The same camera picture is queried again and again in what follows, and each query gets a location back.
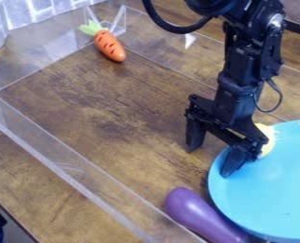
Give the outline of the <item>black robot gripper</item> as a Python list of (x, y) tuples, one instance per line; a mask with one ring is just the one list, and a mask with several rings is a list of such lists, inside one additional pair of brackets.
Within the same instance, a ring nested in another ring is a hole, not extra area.
[(188, 151), (197, 150), (211, 132), (232, 145), (220, 174), (228, 178), (241, 166), (259, 159), (268, 137), (252, 117), (256, 111), (255, 96), (261, 96), (263, 81), (241, 85), (224, 72), (219, 74), (215, 100), (196, 94), (188, 98), (187, 145)]

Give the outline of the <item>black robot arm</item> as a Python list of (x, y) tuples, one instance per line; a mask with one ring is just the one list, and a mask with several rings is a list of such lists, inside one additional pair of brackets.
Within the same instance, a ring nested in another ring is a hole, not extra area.
[(225, 66), (219, 73), (213, 100), (189, 96), (187, 143), (201, 147), (216, 135), (231, 145), (220, 174), (225, 178), (263, 154), (269, 138), (252, 117), (260, 109), (265, 85), (280, 74), (285, 11), (280, 0), (187, 0), (191, 9), (209, 17), (224, 17)]

